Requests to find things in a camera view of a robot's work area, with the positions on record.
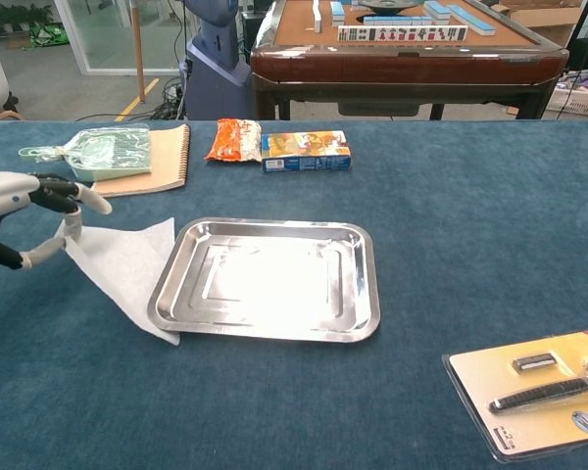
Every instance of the cardboard box on floor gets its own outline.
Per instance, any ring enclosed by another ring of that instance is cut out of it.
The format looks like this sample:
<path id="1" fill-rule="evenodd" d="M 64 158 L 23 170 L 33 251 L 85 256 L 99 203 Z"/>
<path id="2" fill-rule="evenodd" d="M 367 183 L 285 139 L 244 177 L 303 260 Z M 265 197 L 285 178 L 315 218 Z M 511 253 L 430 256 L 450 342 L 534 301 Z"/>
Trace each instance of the cardboard box on floor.
<path id="1" fill-rule="evenodd" d="M 566 47 L 581 16 L 581 0 L 500 0 L 492 9 Z"/>

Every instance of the brown notebook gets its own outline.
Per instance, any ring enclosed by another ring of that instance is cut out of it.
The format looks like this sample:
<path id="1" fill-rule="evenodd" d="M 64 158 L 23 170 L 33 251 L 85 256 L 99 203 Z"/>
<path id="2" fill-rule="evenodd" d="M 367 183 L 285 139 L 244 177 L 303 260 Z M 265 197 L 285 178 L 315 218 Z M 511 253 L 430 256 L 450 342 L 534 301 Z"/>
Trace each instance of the brown notebook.
<path id="1" fill-rule="evenodd" d="M 112 198 L 166 191 L 185 184 L 191 134 L 189 125 L 169 130 L 151 130 L 149 134 L 150 173 L 97 181 L 91 189 L 101 196 Z"/>

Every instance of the stainless steel tray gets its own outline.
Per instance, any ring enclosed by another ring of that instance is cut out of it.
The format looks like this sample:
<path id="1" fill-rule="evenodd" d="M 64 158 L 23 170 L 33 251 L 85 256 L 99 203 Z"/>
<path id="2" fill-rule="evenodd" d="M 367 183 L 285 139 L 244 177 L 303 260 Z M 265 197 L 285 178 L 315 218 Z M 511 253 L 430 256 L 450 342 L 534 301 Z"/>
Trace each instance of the stainless steel tray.
<path id="1" fill-rule="evenodd" d="M 148 314 L 169 331 L 360 341 L 380 319 L 372 240 L 347 223 L 194 220 Z"/>

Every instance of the orange snack package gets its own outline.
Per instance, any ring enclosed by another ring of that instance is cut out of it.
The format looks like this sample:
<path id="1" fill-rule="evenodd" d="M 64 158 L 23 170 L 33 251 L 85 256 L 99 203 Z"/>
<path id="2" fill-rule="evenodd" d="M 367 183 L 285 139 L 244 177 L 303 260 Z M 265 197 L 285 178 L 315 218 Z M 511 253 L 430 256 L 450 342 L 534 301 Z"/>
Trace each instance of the orange snack package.
<path id="1" fill-rule="evenodd" d="M 205 160 L 248 162 L 262 160 L 262 128 L 244 119 L 219 119 L 218 133 Z"/>

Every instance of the blue tablecloth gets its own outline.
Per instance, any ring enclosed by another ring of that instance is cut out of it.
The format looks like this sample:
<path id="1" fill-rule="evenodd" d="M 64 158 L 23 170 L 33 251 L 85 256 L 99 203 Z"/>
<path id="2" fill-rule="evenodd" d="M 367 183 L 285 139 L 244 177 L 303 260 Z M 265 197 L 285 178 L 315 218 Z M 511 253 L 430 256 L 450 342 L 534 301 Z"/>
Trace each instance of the blue tablecloth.
<path id="1" fill-rule="evenodd" d="M 0 122 L 0 169 L 23 146 L 92 123 Z M 174 123 L 154 123 L 155 127 Z M 192 125 L 187 185 L 113 200 L 85 223 L 178 231 L 206 216 L 351 222 L 373 240 L 381 325 L 358 344 L 135 327 L 59 254 L 0 266 L 0 469 L 498 468 L 440 357 L 588 328 L 588 122 L 268 122 L 344 129 L 342 172 L 206 164 Z M 30 249 L 60 218 L 3 222 Z M 588 446 L 514 468 L 588 468 Z"/>

